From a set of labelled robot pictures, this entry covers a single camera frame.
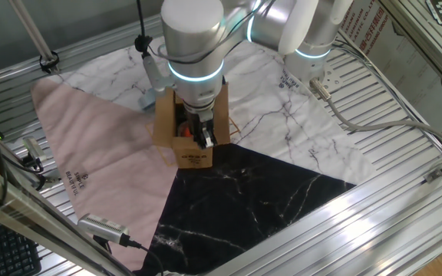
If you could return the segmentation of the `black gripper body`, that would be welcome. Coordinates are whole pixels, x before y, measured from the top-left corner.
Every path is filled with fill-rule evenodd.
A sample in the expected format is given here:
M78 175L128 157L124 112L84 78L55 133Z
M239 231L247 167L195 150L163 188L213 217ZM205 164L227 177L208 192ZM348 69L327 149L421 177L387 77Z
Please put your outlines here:
M213 103L203 106L192 106L187 103L183 105L187 122L190 126L197 124L214 124L214 107Z

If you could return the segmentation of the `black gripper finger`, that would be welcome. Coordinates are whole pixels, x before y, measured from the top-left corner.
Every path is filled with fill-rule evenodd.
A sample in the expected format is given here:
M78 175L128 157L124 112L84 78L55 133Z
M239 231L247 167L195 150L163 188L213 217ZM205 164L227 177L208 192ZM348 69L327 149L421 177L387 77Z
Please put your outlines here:
M218 144L214 133L214 120L208 120L203 123L203 137L206 148L212 148Z
M190 132L193 136L193 141L196 142L200 149L206 148L206 137L203 133L203 127L198 123L191 123Z

